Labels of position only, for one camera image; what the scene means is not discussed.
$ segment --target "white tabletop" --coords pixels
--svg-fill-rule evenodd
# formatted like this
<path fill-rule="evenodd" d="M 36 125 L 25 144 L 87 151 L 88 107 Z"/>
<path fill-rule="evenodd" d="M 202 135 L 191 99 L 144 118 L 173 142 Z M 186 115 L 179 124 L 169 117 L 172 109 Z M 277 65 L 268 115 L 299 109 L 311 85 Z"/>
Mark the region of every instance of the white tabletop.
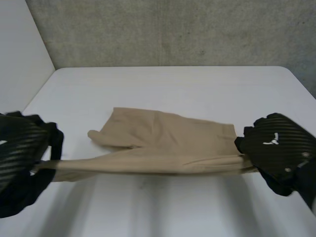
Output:
<path fill-rule="evenodd" d="M 316 100 L 282 67 L 57 70 L 24 114 L 58 123 L 63 159 L 105 153 L 87 137 L 113 107 L 161 110 L 243 127 L 282 113 L 316 134 Z M 52 183 L 4 237 L 309 237 L 316 217 L 298 194 L 275 195 L 260 174 L 218 177 L 98 175 Z"/>

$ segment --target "concrete wall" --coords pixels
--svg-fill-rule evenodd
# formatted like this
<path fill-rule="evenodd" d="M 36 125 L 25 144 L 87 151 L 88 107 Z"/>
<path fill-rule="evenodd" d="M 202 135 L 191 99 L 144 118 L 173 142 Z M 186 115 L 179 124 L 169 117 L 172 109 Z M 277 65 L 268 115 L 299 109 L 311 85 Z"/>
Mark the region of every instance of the concrete wall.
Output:
<path fill-rule="evenodd" d="M 276 65 L 316 96 L 314 0 L 27 0 L 56 68 Z"/>
<path fill-rule="evenodd" d="M 24 110 L 55 71 L 24 0 L 0 0 L 0 113 Z"/>

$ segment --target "striped black padding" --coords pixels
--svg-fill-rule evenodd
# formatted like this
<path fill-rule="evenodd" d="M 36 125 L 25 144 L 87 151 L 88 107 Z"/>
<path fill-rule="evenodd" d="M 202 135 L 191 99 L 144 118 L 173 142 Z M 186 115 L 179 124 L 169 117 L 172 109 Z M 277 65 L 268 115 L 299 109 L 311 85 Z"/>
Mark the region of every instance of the striped black padding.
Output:
<path fill-rule="evenodd" d="M 275 178 L 291 177 L 316 154 L 316 138 L 281 114 L 271 114 L 246 127 L 239 149 L 254 166 Z"/>

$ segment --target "gray wall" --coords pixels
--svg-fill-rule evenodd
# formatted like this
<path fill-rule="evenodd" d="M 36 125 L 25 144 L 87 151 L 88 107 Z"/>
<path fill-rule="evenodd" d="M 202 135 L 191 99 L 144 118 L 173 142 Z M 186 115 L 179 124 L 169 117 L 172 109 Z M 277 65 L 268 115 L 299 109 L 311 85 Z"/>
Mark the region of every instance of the gray wall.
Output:
<path fill-rule="evenodd" d="M 278 65 L 316 96 L 315 0 L 26 0 L 56 69 Z"/>

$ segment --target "beige pants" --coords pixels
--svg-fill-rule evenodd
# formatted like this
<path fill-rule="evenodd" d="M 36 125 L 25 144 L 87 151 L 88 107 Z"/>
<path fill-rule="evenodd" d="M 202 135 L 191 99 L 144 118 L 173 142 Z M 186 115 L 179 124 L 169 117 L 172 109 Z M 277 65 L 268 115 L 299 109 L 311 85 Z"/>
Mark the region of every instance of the beige pants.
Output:
<path fill-rule="evenodd" d="M 55 181 L 76 181 L 96 173 L 238 174 L 256 169 L 234 145 L 232 124 L 184 118 L 160 111 L 114 108 L 101 131 L 88 136 L 121 151 L 104 156 L 47 161 Z"/>

